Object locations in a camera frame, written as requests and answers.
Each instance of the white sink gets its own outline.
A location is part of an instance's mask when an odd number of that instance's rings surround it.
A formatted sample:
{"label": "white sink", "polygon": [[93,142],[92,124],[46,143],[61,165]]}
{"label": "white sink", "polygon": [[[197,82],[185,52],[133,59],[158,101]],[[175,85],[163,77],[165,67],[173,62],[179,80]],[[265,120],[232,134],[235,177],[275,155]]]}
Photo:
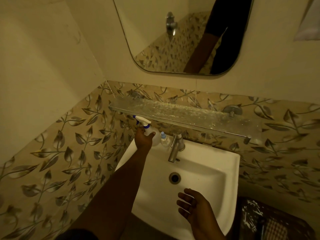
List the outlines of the white sink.
{"label": "white sink", "polygon": [[[179,240],[194,239],[190,224],[178,213],[178,193],[185,188],[199,191],[211,204],[221,231],[226,235],[236,210],[240,156],[214,147],[184,140],[180,161],[168,162],[171,147],[153,146],[146,158],[132,213],[150,226]],[[134,140],[116,170],[136,150]],[[181,181],[169,181],[173,172]]]}

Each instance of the white spray bottle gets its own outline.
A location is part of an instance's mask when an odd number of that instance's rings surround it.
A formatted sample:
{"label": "white spray bottle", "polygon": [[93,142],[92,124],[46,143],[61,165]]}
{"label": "white spray bottle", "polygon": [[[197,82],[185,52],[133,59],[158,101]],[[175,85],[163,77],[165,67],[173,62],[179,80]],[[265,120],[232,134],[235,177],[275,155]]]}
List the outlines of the white spray bottle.
{"label": "white spray bottle", "polygon": [[152,127],[151,125],[150,125],[150,123],[151,123],[151,121],[149,121],[149,120],[147,120],[147,119],[145,119],[145,118],[143,118],[143,117],[140,117],[140,116],[133,116],[137,121],[139,121],[139,122],[141,122],[142,124],[143,124],[143,127],[144,127],[144,129],[145,129],[145,135],[146,136],[148,136],[148,135],[150,135],[151,133],[153,133],[153,132],[155,132],[155,135],[154,135],[154,137],[152,138],[152,146],[154,147],[154,146],[156,146],[156,145],[158,145],[160,142],[161,142],[161,134],[160,134],[160,132],[159,132],[159,130],[158,129],[156,129],[156,128],[154,128],[154,127]]}

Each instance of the dark clothing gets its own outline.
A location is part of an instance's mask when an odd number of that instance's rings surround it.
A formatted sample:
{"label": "dark clothing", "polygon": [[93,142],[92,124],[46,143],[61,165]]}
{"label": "dark clothing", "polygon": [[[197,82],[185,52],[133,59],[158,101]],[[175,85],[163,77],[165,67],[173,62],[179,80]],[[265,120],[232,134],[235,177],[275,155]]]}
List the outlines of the dark clothing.
{"label": "dark clothing", "polygon": [[252,0],[216,0],[205,33],[223,36],[214,56],[211,74],[220,74],[235,63],[246,30]]}
{"label": "dark clothing", "polygon": [[55,240],[99,240],[92,232],[85,229],[70,229],[56,237]]}

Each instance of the glass shelf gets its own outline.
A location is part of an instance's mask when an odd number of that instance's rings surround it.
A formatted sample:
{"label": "glass shelf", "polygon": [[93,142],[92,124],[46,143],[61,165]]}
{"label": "glass shelf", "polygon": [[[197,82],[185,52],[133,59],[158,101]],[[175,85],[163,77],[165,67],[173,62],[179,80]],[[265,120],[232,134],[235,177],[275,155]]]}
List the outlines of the glass shelf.
{"label": "glass shelf", "polygon": [[241,115],[207,109],[163,103],[131,96],[117,96],[110,109],[125,114],[142,116],[168,124],[182,126],[204,133],[243,137],[244,143],[262,144],[261,122]]}

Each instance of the stainless steel faucet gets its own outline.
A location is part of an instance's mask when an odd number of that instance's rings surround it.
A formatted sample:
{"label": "stainless steel faucet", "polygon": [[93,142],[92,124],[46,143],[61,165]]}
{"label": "stainless steel faucet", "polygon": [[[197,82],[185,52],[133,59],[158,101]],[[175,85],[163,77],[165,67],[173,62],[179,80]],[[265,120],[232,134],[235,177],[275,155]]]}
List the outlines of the stainless steel faucet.
{"label": "stainless steel faucet", "polygon": [[171,143],[171,147],[172,149],[168,162],[174,163],[176,161],[178,151],[183,151],[185,149],[181,131],[173,132],[173,141]]}

